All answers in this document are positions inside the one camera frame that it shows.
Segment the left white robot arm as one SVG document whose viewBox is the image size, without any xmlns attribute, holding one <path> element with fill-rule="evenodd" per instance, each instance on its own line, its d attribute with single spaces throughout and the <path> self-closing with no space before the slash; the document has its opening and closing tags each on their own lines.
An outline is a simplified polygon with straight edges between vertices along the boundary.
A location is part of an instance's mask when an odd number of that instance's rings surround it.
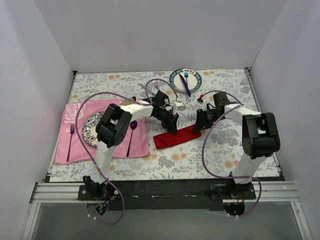
<svg viewBox="0 0 320 240">
<path fill-rule="evenodd" d="M 127 134 L 133 121 L 146 117 L 154 117 L 161 122 L 161 126 L 169 133 L 178 133 L 177 120 L 179 114 L 175 107 L 167 110 L 169 97 L 158 91 L 151 99 L 142 99 L 139 102 L 129 100 L 132 104 L 116 105 L 110 104 L 95 127 L 97 133 L 97 150 L 94 170 L 88 176 L 83 177 L 84 185 L 88 193 L 95 199 L 101 200 L 107 194 L 107 181 L 105 171 L 108 169 L 116 147 L 120 145 Z"/>
</svg>

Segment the teal handled knife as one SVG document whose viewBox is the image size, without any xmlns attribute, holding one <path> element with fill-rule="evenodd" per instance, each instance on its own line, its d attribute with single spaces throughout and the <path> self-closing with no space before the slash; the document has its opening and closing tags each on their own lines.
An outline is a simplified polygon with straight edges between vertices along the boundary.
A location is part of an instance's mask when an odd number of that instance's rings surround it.
<svg viewBox="0 0 320 240">
<path fill-rule="evenodd" d="M 143 85 L 143 84 L 141 84 L 141 83 L 138 83 L 138 85 L 139 85 L 140 87 L 142 87 L 143 89 L 147 89 L 146 86 Z"/>
</svg>

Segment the red cloth napkin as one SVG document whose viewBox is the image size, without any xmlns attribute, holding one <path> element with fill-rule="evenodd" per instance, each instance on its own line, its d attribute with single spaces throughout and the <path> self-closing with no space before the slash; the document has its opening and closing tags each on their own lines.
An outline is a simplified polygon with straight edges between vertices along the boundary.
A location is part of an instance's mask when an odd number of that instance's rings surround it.
<svg viewBox="0 0 320 240">
<path fill-rule="evenodd" d="M 200 131 L 194 132 L 195 125 L 190 125 L 181 128 L 177 131 L 177 134 L 170 132 L 161 133 L 153 137 L 154 144 L 157 150 L 171 148 L 191 140 L 197 139 L 202 136 Z"/>
</svg>

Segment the teal handled fork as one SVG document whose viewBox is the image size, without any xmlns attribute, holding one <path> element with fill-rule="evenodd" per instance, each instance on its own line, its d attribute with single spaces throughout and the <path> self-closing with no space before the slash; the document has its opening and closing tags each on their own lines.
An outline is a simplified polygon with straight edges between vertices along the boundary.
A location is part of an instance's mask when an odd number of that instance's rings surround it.
<svg viewBox="0 0 320 240">
<path fill-rule="evenodd" d="M 157 90 L 157 91 L 160 91 L 160 86 L 158 85 L 158 83 L 156 82 L 156 81 L 153 81 L 153 86 L 155 87 L 155 89 Z"/>
</svg>

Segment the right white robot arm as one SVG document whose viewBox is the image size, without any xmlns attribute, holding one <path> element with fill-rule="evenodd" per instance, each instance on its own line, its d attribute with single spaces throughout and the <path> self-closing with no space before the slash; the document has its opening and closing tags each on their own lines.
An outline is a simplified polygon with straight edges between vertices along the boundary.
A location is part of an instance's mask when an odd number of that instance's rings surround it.
<svg viewBox="0 0 320 240">
<path fill-rule="evenodd" d="M 223 119 L 232 120 L 242 129 L 243 154 L 238 165 L 228 176 L 220 176 L 221 181 L 211 184 L 205 193 L 214 200 L 253 200 L 255 172 L 281 146 L 277 123 L 273 113 L 250 110 L 238 99 L 229 100 L 229 96 L 225 91 L 214 90 L 213 104 L 204 101 L 202 95 L 198 98 L 202 107 L 196 111 L 193 132 L 212 131 Z"/>
</svg>

